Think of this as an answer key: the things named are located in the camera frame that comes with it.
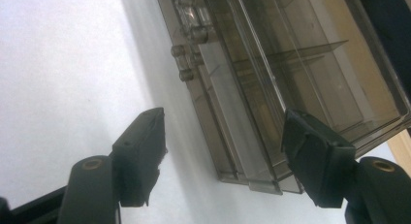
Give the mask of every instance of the transparent plastic box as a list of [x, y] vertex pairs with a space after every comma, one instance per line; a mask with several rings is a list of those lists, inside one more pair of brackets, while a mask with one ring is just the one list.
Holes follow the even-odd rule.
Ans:
[[280, 146], [287, 108], [316, 116], [358, 156], [410, 125], [410, 103], [392, 65], [378, 39], [365, 40], [371, 25], [364, 31], [356, 23], [369, 22], [359, 4], [159, 3], [222, 181], [273, 194], [303, 191]]

